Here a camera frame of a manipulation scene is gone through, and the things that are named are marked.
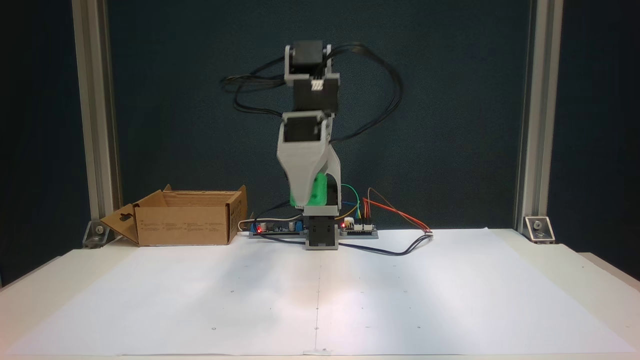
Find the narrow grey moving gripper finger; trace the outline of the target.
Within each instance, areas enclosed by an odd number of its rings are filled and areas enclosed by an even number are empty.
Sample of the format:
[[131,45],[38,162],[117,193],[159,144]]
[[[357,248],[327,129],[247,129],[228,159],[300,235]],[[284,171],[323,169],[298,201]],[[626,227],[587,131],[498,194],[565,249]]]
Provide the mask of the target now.
[[320,148],[320,173],[323,174],[321,176],[323,178],[323,206],[340,208],[342,206],[342,194],[340,190],[342,183],[341,162],[336,151],[329,142],[320,142]]

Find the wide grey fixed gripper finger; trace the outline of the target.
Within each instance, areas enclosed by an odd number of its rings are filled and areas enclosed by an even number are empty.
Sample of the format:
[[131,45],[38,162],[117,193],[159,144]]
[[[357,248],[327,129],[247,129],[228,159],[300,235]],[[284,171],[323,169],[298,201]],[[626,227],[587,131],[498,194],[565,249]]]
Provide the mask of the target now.
[[295,208],[323,207],[322,151],[289,149],[278,151],[278,160],[289,184],[289,204]]

